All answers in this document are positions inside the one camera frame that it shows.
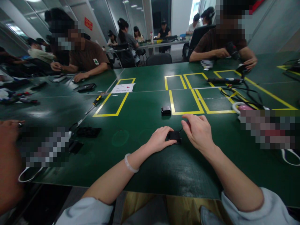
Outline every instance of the white bangle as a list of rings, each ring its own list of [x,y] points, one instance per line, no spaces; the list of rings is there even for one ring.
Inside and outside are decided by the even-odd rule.
[[[138,168],[137,170],[132,168],[132,166],[129,164],[128,159],[127,159],[127,157],[128,157],[129,155],[130,155],[130,153],[128,153],[128,154],[125,155],[125,158],[124,158],[124,160],[125,160],[125,165],[127,166],[127,168],[128,168],[131,172],[137,173],[137,172],[140,170],[140,168]]]

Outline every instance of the light blue sleeve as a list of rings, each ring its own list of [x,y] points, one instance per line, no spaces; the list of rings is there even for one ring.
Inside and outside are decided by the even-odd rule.
[[[276,193],[263,187],[261,190],[265,199],[264,204],[254,212],[239,211],[222,192],[222,203],[233,224],[300,224],[289,215],[286,206]]]
[[[106,205],[93,197],[87,197],[64,210],[56,225],[107,224],[112,211],[113,206]]]

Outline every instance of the brown t-shirt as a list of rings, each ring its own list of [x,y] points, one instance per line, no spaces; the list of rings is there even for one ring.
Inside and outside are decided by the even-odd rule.
[[[240,30],[234,30],[225,38],[217,34],[217,29],[210,29],[199,41],[194,51],[197,53],[209,52],[215,49],[225,48],[228,42],[233,42],[237,50],[247,47],[247,41]]]
[[[107,63],[108,68],[110,69],[109,60],[100,45],[86,39],[84,41],[84,50],[70,51],[70,64],[77,66],[80,69],[90,71],[101,63]]]

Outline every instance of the green workbench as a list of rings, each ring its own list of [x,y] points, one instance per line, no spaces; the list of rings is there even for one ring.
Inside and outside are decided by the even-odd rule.
[[[247,75],[271,109],[300,109],[300,83],[282,74],[277,66],[299,58],[300,53],[258,55],[258,65]],[[70,127],[84,117],[98,92],[110,92],[114,85],[135,83],[133,92],[104,97],[81,126],[101,127],[96,139],[78,138],[84,146],[70,154],[62,167],[44,169],[37,183],[89,187],[109,168],[145,144],[161,126],[181,129],[181,115],[205,115],[216,145],[258,186],[277,193],[288,206],[300,207],[300,167],[285,163],[280,150],[261,150],[250,131],[241,130],[232,102],[211,87],[205,77],[239,77],[233,70],[238,62],[219,60],[210,71],[199,63],[116,69],[84,81],[96,83],[90,93],[76,93],[68,81],[51,83],[32,95],[41,104],[0,106],[1,119],[26,120],[26,127]],[[161,107],[170,105],[172,116],[162,117]],[[182,145],[167,147],[149,157],[125,190],[196,198],[220,199],[222,191],[213,168],[189,142],[182,131]]]

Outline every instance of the ceiling light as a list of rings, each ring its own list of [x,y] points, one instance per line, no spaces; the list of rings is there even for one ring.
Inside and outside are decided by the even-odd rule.
[[[27,2],[40,2],[41,0],[26,0]]]

